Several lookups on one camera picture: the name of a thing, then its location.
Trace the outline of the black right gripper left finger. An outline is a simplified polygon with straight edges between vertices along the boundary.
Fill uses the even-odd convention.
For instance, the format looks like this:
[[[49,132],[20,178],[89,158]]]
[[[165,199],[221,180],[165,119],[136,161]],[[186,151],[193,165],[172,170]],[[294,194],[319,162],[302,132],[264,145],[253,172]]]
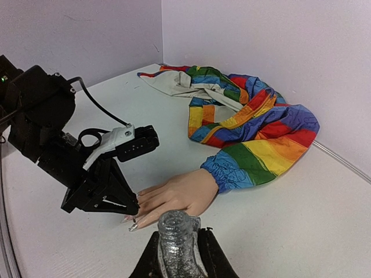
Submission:
[[[162,277],[158,261],[158,242],[159,232],[154,232],[129,278]]]

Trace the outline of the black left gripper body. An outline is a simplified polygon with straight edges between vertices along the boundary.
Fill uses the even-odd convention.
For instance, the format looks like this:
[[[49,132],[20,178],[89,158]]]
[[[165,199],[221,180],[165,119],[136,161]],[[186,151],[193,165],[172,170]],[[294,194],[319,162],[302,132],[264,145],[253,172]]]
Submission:
[[[103,197],[110,187],[111,161],[98,160],[72,189],[67,189],[61,209],[71,213],[74,209],[84,212],[110,213],[110,205],[104,204]]]

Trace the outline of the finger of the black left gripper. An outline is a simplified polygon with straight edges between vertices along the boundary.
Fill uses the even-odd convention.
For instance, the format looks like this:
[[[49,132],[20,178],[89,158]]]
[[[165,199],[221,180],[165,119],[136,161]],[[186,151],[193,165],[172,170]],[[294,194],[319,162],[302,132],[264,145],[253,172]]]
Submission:
[[[114,196],[105,193],[88,201],[82,210],[85,212],[136,215],[139,212],[139,205],[135,197],[129,195]]]
[[[136,194],[128,185],[115,159],[102,159],[103,169],[102,196],[114,203],[137,203]]]

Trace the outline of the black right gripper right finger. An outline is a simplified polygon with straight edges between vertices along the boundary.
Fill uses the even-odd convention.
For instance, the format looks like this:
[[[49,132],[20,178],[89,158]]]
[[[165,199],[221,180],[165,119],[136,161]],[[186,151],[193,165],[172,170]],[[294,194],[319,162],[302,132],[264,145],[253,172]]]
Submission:
[[[220,247],[212,228],[202,228],[198,231],[198,250],[208,277],[239,277]]]

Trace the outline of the clear nail polish bottle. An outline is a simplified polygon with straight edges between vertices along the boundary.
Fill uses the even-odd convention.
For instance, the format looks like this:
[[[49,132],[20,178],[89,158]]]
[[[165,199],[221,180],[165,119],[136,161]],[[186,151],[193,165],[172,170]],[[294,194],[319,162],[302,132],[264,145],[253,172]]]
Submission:
[[[158,220],[158,261],[163,277],[207,277],[198,248],[201,219],[170,210]]]

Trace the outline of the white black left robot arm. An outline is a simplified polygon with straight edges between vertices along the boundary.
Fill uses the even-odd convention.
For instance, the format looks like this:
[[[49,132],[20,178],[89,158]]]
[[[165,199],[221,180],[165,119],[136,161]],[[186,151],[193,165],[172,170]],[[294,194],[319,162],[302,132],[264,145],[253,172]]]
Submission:
[[[136,195],[114,154],[133,139],[134,128],[90,128],[74,137],[63,130],[74,111],[70,81],[37,65],[23,71],[1,57],[1,129],[9,129],[8,141],[23,156],[67,188],[61,208],[137,214]],[[88,135],[96,139],[91,146],[82,141]]]

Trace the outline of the mannequin hand with nails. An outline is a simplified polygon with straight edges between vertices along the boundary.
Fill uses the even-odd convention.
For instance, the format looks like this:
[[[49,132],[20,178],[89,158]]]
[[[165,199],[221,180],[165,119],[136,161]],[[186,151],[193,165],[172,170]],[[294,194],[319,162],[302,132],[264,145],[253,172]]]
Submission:
[[[136,223],[129,228],[133,232],[157,222],[162,214],[170,210],[182,210],[191,216],[201,215],[212,203],[219,187],[212,175],[199,169],[174,176],[157,186],[144,189],[137,194],[139,212]],[[133,222],[127,215],[122,223]]]

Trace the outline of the rainbow striped jacket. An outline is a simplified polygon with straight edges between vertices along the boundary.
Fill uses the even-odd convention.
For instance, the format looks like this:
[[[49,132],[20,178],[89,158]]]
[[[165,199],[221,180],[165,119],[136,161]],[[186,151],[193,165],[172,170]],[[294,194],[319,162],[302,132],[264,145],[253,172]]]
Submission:
[[[302,157],[319,132],[309,109],[288,104],[256,76],[163,65],[139,78],[168,96],[190,98],[188,137],[219,149],[202,164],[219,192],[273,181]]]

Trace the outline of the aluminium table frame rail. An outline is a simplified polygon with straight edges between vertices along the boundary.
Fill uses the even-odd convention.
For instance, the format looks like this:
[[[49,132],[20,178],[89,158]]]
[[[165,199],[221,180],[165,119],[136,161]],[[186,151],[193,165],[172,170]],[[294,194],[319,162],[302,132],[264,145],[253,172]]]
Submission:
[[[6,213],[3,174],[4,170],[1,156],[1,263],[5,267],[5,270],[1,271],[1,277],[21,278],[22,274],[14,251]]]

